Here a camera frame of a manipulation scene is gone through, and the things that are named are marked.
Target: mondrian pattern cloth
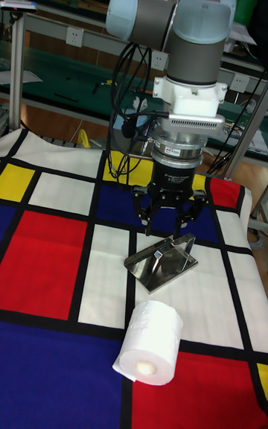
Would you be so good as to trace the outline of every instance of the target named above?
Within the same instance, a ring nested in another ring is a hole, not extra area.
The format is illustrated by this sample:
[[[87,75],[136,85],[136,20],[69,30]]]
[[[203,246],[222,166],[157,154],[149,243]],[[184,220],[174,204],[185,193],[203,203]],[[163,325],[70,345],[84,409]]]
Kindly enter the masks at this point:
[[[151,166],[118,187],[99,150],[21,130],[0,139],[1,429],[268,428],[268,303],[246,239],[250,193],[195,179],[208,203],[183,232],[196,236],[199,264],[149,296],[124,259],[171,235],[176,217],[161,209],[145,237],[130,186],[148,183]],[[163,387],[112,369],[148,299],[184,322]]]

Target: yellow square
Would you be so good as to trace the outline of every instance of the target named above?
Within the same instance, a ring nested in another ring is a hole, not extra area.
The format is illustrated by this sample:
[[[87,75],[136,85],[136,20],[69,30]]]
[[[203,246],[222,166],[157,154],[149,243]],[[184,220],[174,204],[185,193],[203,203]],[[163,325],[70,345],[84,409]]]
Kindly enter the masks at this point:
[[[20,203],[33,175],[32,169],[7,164],[0,175],[0,199]]]
[[[266,364],[257,364],[261,379],[261,385],[264,388],[264,394],[268,401],[268,366]]]
[[[123,157],[123,154],[119,153],[118,151],[112,151],[112,166],[115,168],[115,170],[118,169],[118,166],[120,164],[120,161]],[[135,165],[138,163],[137,158],[130,158],[130,170],[135,167]],[[146,159],[142,159],[137,168],[135,168],[129,176],[129,185],[143,185],[146,186],[150,182],[151,174],[153,169],[153,162],[148,161]],[[103,181],[116,181],[111,174],[109,173],[109,166],[108,162],[106,161],[105,169],[103,173]],[[120,176],[119,179],[120,184],[126,184],[127,183],[127,177],[126,175]]]

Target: wall socket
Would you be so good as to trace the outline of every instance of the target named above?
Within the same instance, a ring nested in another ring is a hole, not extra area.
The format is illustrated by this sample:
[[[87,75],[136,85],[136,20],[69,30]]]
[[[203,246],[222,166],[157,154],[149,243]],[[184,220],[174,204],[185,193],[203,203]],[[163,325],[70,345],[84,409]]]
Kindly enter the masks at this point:
[[[165,70],[165,64],[167,62],[168,54],[163,51],[153,50],[152,53],[152,69]]]
[[[76,27],[68,27],[66,35],[66,43],[74,47],[82,47],[83,29]]]
[[[235,74],[230,89],[237,93],[244,93],[249,82],[245,74]]]

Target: white toilet paper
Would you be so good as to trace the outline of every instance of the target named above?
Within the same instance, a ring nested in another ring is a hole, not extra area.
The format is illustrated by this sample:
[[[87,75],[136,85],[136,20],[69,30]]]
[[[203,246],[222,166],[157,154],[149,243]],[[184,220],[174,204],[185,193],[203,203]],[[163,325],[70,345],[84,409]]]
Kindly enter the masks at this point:
[[[183,322],[176,310],[161,302],[141,302],[113,369],[132,381],[161,386],[175,373]]]

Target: blue square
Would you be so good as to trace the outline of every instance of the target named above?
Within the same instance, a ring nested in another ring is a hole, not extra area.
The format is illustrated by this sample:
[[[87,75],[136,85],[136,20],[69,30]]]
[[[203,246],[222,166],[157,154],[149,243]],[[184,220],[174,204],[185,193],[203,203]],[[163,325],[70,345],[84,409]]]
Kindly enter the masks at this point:
[[[16,212],[16,207],[0,206],[0,242]]]
[[[191,204],[186,203],[183,209],[186,210]],[[98,201],[97,217],[103,220],[111,220],[131,226],[143,227],[141,220],[135,216],[131,190],[128,188],[116,188],[102,185]],[[152,220],[152,231],[158,230],[173,234],[176,221],[176,210],[162,208],[158,210]],[[192,232],[196,238],[217,242],[217,234],[211,216],[211,210],[204,207],[200,216],[195,222],[189,222],[187,227],[181,230],[184,235]]]
[[[0,426],[119,429],[121,343],[0,322]]]

